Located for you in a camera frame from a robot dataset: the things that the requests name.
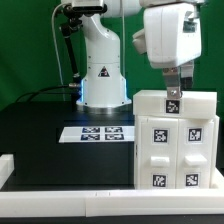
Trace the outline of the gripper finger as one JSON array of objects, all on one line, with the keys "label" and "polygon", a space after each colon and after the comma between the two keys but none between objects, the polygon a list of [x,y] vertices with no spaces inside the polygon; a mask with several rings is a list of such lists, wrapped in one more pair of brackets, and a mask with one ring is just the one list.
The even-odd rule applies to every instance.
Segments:
[{"label": "gripper finger", "polygon": [[180,68],[179,67],[164,68],[162,72],[167,90],[167,98],[180,99],[182,97]]},{"label": "gripper finger", "polygon": [[189,90],[193,86],[194,62],[189,61],[181,66],[181,88]]}]

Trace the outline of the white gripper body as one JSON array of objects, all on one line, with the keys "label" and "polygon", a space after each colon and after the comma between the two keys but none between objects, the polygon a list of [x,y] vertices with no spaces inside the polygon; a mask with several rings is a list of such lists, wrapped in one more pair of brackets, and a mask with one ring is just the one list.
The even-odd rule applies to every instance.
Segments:
[{"label": "white gripper body", "polygon": [[178,67],[201,55],[200,19],[188,3],[147,8],[143,14],[146,52],[153,68]]}]

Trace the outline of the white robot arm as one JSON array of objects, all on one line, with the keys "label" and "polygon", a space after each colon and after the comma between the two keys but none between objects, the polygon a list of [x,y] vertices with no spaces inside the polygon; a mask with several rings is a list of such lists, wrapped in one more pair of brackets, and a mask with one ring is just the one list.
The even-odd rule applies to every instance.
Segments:
[{"label": "white robot arm", "polygon": [[105,28],[102,18],[126,17],[143,11],[144,28],[133,35],[133,45],[161,69],[167,97],[182,97],[184,65],[201,54],[200,19],[197,7],[204,0],[61,0],[68,31],[83,30],[87,72],[81,78],[77,106],[93,113],[112,113],[128,108],[126,79],[120,68],[120,39]]}]

